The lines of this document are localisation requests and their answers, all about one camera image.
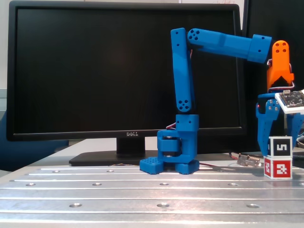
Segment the monitor stand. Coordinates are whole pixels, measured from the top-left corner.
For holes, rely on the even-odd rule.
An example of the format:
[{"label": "monitor stand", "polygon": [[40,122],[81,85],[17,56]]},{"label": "monitor stand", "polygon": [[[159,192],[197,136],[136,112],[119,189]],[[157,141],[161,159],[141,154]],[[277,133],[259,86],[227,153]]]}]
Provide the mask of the monitor stand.
[{"label": "monitor stand", "polygon": [[117,138],[116,151],[82,153],[69,161],[71,166],[139,165],[141,159],[157,157],[157,151],[145,150],[144,137]]}]

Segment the orange 3d printed part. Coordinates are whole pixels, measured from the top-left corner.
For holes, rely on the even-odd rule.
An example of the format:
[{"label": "orange 3d printed part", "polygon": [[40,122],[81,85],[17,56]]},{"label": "orange 3d printed part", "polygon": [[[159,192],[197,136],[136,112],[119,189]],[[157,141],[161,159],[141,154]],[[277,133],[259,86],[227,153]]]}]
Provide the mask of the orange 3d printed part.
[{"label": "orange 3d printed part", "polygon": [[267,70],[267,90],[282,77],[289,86],[292,85],[294,74],[289,65],[289,45],[286,41],[279,40],[272,46],[272,64]]}]

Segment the black screen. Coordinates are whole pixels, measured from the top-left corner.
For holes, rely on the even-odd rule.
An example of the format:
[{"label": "black screen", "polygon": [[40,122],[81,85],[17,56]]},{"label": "black screen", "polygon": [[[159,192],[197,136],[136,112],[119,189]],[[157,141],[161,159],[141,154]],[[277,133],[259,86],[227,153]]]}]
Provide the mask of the black screen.
[{"label": "black screen", "polygon": [[[19,9],[14,133],[163,129],[177,113],[170,30],[235,34],[233,19],[233,11]],[[194,51],[192,71],[200,128],[239,127],[236,59]]]}]

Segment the metal surface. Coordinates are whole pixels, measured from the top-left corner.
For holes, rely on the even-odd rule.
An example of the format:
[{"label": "metal surface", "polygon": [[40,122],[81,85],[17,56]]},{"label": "metal surface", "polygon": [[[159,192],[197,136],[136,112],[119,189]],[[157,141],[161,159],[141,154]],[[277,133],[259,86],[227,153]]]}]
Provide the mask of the metal surface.
[{"label": "metal surface", "polygon": [[40,169],[0,185],[0,227],[302,227],[304,170],[293,168],[293,177],[276,181],[263,168],[238,167],[193,175]]}]

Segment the cube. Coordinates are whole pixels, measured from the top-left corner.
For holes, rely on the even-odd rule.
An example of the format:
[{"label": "cube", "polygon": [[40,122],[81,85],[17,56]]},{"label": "cube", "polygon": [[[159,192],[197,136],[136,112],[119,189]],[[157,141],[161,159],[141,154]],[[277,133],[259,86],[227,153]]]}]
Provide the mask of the cube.
[{"label": "cube", "polygon": [[271,179],[292,179],[292,158],[264,157],[264,176]]},{"label": "cube", "polygon": [[268,140],[268,157],[292,158],[293,138],[291,136],[270,136]]}]

